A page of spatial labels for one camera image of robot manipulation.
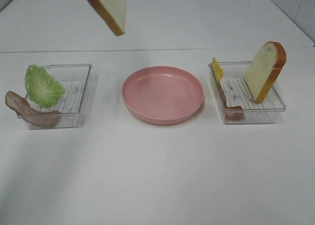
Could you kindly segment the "bacon strip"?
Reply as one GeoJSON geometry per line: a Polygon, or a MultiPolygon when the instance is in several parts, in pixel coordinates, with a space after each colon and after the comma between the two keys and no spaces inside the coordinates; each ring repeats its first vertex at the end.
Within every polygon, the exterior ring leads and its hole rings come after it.
{"type": "Polygon", "coordinates": [[[241,106],[233,106],[233,107],[227,106],[226,97],[223,92],[223,88],[220,83],[218,83],[218,85],[219,85],[219,90],[220,90],[220,94],[221,94],[223,105],[224,105],[224,119],[231,120],[231,121],[244,120],[243,108],[241,106]]]}
{"type": "Polygon", "coordinates": [[[37,127],[52,128],[60,121],[59,111],[37,111],[30,106],[25,98],[12,91],[5,94],[5,104],[18,115],[21,115],[26,122],[37,127]]]}

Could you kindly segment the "bread slice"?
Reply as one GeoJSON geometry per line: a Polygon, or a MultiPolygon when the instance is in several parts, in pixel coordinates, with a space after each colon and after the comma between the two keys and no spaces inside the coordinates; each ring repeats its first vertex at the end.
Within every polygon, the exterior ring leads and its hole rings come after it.
{"type": "Polygon", "coordinates": [[[262,103],[286,63],[284,47],[275,41],[266,42],[255,55],[244,80],[256,103],[262,103]]]}
{"type": "Polygon", "coordinates": [[[125,34],[126,0],[87,0],[115,36],[125,34]]]}

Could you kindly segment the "green lettuce leaf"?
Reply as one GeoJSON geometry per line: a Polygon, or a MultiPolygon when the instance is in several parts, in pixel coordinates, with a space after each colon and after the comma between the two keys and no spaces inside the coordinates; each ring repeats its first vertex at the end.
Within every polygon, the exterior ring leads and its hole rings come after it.
{"type": "Polygon", "coordinates": [[[30,100],[44,108],[57,104],[65,93],[63,85],[45,68],[36,64],[27,68],[25,88],[30,100]]]}

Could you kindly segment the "pink round plate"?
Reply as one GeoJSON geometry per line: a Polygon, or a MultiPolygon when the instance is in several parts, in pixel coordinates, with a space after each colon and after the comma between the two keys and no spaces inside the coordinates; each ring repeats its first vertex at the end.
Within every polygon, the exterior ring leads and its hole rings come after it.
{"type": "Polygon", "coordinates": [[[201,107],[204,90],[191,73],[171,66],[143,68],[123,83],[130,113],[145,122],[169,125],[185,121],[201,107]]]}

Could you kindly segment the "yellow cheese slice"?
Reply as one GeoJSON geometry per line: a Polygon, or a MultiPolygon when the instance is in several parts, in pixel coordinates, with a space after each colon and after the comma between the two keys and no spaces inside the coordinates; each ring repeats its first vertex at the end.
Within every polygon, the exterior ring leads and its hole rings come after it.
{"type": "Polygon", "coordinates": [[[224,71],[221,68],[220,64],[218,63],[218,61],[215,57],[212,58],[211,67],[212,67],[212,71],[214,73],[217,85],[218,85],[219,89],[222,90],[221,79],[224,76],[224,71]]]}

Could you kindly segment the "right clear plastic container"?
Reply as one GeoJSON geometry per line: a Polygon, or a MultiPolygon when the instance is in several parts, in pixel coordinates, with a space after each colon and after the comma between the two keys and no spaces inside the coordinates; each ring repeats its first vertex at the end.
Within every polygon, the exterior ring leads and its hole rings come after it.
{"type": "Polygon", "coordinates": [[[223,100],[210,63],[210,84],[222,121],[225,124],[267,124],[276,122],[278,117],[286,110],[286,105],[275,88],[271,88],[262,103],[254,102],[244,80],[244,75],[252,63],[220,62],[219,64],[224,71],[220,84],[226,97],[227,106],[241,106],[244,111],[244,120],[242,121],[224,119],[223,100]]]}

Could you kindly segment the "clear plastic container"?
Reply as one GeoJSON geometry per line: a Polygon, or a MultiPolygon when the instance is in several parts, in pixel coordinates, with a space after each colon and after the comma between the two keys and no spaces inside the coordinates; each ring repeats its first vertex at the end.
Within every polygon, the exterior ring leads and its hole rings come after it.
{"type": "Polygon", "coordinates": [[[210,63],[210,84],[222,121],[225,124],[267,124],[276,122],[278,117],[286,110],[286,105],[275,88],[271,88],[262,103],[254,102],[244,80],[244,75],[252,63],[220,62],[219,64],[224,71],[220,84],[226,97],[227,106],[241,106],[244,111],[244,120],[242,121],[224,119],[223,100],[210,63]]]}
{"type": "Polygon", "coordinates": [[[98,76],[91,64],[44,65],[44,69],[64,89],[64,95],[54,106],[43,108],[25,96],[31,108],[38,111],[17,117],[29,123],[29,129],[57,129],[80,127],[89,118],[95,96],[98,76]]]}

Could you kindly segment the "left clear plastic container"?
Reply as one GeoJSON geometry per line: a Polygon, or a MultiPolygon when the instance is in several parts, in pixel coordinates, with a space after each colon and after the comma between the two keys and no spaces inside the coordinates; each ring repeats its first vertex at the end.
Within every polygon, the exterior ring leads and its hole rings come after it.
{"type": "Polygon", "coordinates": [[[25,96],[31,108],[38,111],[17,117],[29,123],[29,129],[57,129],[80,127],[89,118],[95,96],[98,76],[91,64],[44,65],[44,69],[64,89],[64,95],[54,106],[43,108],[25,96]]]}

